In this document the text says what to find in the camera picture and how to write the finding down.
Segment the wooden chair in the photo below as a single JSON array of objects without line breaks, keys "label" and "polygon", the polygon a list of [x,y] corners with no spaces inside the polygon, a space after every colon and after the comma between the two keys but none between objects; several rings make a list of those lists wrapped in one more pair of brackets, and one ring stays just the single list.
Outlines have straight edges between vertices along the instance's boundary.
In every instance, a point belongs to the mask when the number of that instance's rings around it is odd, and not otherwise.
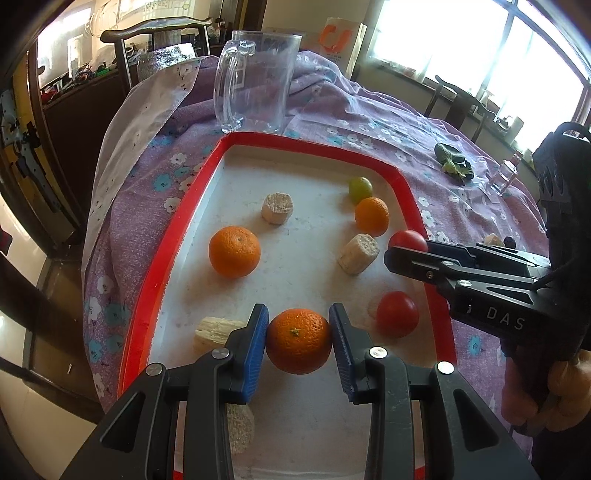
[{"label": "wooden chair", "polygon": [[478,107],[479,111],[481,111],[481,112],[484,111],[484,115],[482,116],[482,120],[480,120],[478,128],[476,129],[476,132],[474,132],[474,135],[472,136],[472,141],[476,142],[476,139],[480,135],[480,132],[482,132],[482,127],[484,126],[484,122],[486,121],[486,119],[487,118],[494,118],[495,114],[493,112],[491,112],[490,110],[488,110],[485,105],[480,103],[480,101],[478,101],[473,95],[471,95],[467,91],[462,90],[460,87],[458,87],[456,85],[453,85],[451,83],[447,83],[445,80],[442,80],[439,77],[439,75],[435,75],[435,79],[437,80],[439,85],[438,85],[437,89],[435,90],[435,92],[433,93],[433,97],[431,98],[431,102],[429,102],[429,105],[428,105],[427,109],[425,110],[425,116],[429,116],[431,114],[431,110],[433,110],[433,107],[435,106],[435,103],[437,102],[437,98],[439,98],[441,96],[441,91],[443,90],[443,87],[449,88],[450,90],[456,92],[456,98],[452,102],[452,106],[450,107],[449,112],[447,113],[447,116],[444,118],[444,120],[448,124],[450,124],[451,126],[460,130],[462,128],[462,124],[464,123],[464,120],[466,119],[466,117],[468,116],[468,113],[470,112],[470,108],[473,105],[476,105]]},{"label": "wooden chair", "polygon": [[171,43],[170,39],[180,39],[180,32],[183,28],[196,28],[199,31],[199,40],[203,46],[203,51],[205,55],[209,55],[209,40],[207,39],[206,28],[211,24],[211,18],[206,18],[205,20],[198,20],[191,17],[156,18],[154,20],[145,20],[123,30],[105,30],[100,36],[100,41],[115,45],[117,68],[119,69],[123,88],[127,95],[133,85],[125,55],[125,40],[129,40],[136,35],[148,34],[152,35],[154,45],[157,45],[156,48],[169,47],[178,43],[178,40]]}]

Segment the cherry tomato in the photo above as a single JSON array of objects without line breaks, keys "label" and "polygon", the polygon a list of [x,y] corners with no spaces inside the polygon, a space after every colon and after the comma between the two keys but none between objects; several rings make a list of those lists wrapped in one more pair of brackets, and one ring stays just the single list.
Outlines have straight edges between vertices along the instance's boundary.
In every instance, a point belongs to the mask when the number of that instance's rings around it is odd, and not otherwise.
[{"label": "cherry tomato", "polygon": [[420,252],[428,252],[429,247],[423,236],[414,230],[400,230],[393,234],[388,241],[388,248],[404,247],[419,250]]},{"label": "cherry tomato", "polygon": [[379,301],[376,325],[383,335],[402,338],[418,325],[418,308],[403,291],[391,291]]}]

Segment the green grape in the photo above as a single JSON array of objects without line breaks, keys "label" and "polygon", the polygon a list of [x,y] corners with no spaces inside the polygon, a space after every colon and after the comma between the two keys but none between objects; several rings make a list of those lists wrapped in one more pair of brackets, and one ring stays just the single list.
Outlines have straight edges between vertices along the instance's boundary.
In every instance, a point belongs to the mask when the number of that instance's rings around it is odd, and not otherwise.
[{"label": "green grape", "polygon": [[349,180],[349,196],[355,205],[361,200],[371,197],[373,194],[374,188],[371,182],[365,177],[355,177]]}]

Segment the glass cup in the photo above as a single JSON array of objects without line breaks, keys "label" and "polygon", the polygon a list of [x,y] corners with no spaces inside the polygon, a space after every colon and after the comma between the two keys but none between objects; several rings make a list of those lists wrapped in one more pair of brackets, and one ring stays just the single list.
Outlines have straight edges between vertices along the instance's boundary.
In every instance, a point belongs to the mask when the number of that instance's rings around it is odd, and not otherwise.
[{"label": "glass cup", "polygon": [[300,48],[299,35],[234,31],[217,64],[213,104],[225,133],[275,133]]}]

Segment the mandarin orange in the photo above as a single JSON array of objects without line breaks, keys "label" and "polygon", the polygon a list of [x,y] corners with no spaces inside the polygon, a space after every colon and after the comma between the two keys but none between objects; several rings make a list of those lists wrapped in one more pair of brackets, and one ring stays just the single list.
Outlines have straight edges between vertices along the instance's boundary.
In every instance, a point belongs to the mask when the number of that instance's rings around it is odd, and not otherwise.
[{"label": "mandarin orange", "polygon": [[265,344],[273,364],[289,374],[304,375],[326,363],[332,349],[330,325],[308,309],[289,309],[267,329]]},{"label": "mandarin orange", "polygon": [[209,261],[213,269],[224,277],[246,277],[260,259],[258,238],[244,227],[224,227],[209,241]]},{"label": "mandarin orange", "polygon": [[388,230],[389,222],[388,206],[379,198],[363,199],[355,207],[355,223],[363,233],[373,237],[383,235]]}]

